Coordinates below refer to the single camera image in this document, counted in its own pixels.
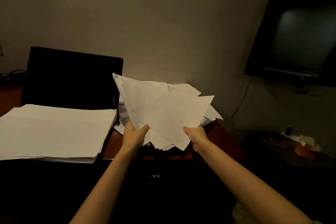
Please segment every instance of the neat paper stack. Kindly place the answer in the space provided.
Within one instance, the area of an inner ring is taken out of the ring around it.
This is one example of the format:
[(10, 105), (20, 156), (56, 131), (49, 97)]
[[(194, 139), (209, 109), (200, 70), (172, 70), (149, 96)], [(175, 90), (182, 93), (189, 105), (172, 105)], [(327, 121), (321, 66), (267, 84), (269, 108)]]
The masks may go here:
[(115, 118), (115, 110), (14, 108), (0, 117), (0, 160), (93, 163)]
[(149, 124), (144, 145), (151, 142), (156, 149), (176, 146), (185, 150), (190, 140), (182, 127), (205, 125), (222, 117), (210, 105), (214, 96), (201, 94), (189, 84), (141, 82), (114, 74), (126, 112), (120, 114), (115, 129), (123, 134), (128, 120), (135, 128)]

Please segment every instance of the person's left hand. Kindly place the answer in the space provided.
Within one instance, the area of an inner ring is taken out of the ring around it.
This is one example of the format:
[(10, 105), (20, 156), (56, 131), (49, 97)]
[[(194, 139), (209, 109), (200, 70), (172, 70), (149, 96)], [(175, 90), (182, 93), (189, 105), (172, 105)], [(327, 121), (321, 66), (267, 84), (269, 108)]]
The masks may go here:
[(144, 144), (145, 135), (149, 130), (149, 125), (145, 125), (136, 130), (131, 121), (125, 126), (123, 144), (120, 151), (131, 154), (134, 158), (138, 154), (139, 148)]

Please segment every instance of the black monitor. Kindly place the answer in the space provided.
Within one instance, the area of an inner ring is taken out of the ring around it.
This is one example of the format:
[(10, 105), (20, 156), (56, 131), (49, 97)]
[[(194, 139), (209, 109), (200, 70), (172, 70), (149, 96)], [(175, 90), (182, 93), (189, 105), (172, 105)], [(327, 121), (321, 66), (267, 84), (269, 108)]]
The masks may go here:
[(122, 69), (122, 58), (32, 47), (21, 105), (116, 109), (119, 91), (112, 74), (122, 75)]
[(336, 0), (269, 0), (245, 73), (336, 86)]

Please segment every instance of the wall-mounted television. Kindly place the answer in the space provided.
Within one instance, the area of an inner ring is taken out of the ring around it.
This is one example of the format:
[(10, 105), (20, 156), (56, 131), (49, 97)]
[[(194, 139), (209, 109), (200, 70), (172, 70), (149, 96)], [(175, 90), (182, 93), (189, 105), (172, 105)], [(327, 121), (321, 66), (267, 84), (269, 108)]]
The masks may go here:
[(269, 0), (245, 74), (336, 86), (336, 0)]

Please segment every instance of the person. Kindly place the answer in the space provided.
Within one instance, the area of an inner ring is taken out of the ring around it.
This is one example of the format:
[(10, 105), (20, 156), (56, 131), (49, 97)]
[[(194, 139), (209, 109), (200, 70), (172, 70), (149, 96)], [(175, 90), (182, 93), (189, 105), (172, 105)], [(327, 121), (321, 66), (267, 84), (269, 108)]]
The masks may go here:
[[(120, 151), (70, 224), (109, 222), (127, 169), (143, 145), (148, 130), (148, 125), (136, 130), (128, 122)], [(200, 154), (258, 223), (314, 223), (291, 202), (210, 142), (202, 127), (183, 127), (183, 131), (192, 141), (194, 151)]]

